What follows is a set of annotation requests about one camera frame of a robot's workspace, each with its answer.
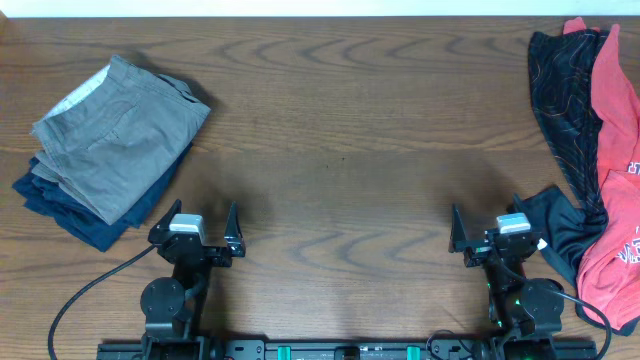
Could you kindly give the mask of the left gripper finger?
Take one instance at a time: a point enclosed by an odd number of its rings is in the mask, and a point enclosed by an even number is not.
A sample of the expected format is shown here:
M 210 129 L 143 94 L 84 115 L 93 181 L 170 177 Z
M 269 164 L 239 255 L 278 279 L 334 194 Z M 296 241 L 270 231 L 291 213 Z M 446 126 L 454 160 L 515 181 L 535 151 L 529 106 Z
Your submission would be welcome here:
M 176 199 L 170 209 L 161 217 L 161 219 L 150 229 L 150 235 L 156 235 L 169 230 L 169 226 L 173 218 L 181 212 L 182 201 Z
M 237 204 L 233 202 L 230 206 L 229 215 L 226 222 L 224 239 L 228 246 L 243 246 L 244 237 L 238 218 Z

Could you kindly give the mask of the red printed t-shirt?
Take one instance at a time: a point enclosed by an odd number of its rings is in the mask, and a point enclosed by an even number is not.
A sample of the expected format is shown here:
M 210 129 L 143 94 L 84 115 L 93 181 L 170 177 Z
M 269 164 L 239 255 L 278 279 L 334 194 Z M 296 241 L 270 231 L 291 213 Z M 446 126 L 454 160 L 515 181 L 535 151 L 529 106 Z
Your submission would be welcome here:
M 603 121 L 598 135 L 598 185 L 608 225 L 584 253 L 579 297 L 628 336 L 639 323 L 639 96 L 619 62 L 615 24 L 596 57 L 591 103 Z

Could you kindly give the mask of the black cycling jersey orange lines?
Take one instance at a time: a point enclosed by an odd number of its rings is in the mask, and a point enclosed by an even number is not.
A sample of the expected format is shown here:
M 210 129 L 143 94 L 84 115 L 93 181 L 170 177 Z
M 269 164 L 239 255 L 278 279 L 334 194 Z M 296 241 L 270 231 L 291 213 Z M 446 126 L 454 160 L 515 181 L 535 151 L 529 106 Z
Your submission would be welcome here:
M 528 48 L 532 112 L 579 205 L 552 185 L 527 198 L 527 218 L 546 242 L 544 259 L 571 285 L 584 253 L 608 225 L 597 171 L 603 121 L 591 103 L 592 71 L 608 35 L 592 29 L 559 36 L 536 32 Z

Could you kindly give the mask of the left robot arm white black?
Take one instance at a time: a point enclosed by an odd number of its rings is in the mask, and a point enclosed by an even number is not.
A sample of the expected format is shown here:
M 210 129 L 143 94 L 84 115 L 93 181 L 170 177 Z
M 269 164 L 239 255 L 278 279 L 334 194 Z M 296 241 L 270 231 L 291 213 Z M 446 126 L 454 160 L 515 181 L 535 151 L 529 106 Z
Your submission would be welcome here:
M 181 211 L 177 200 L 154 225 L 148 241 L 173 266 L 172 275 L 150 282 L 140 298 L 145 315 L 144 359 L 223 359 L 216 338 L 199 333 L 214 268 L 229 268 L 246 255 L 237 205 L 230 206 L 224 246 L 206 243 L 203 217 Z

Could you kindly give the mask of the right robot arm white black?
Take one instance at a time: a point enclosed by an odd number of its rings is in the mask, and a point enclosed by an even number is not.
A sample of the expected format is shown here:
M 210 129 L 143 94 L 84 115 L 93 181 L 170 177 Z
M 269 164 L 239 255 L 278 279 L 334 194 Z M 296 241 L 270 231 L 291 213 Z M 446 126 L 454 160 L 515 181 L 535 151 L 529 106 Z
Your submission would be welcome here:
M 468 268 L 483 269 L 489 297 L 489 320 L 498 331 L 460 347 L 471 359 L 554 357 L 553 334 L 562 328 L 564 301 L 559 283 L 529 279 L 523 264 L 538 250 L 540 234 L 523 213 L 496 218 L 481 239 L 468 236 L 460 210 L 452 206 L 451 253 L 461 253 Z

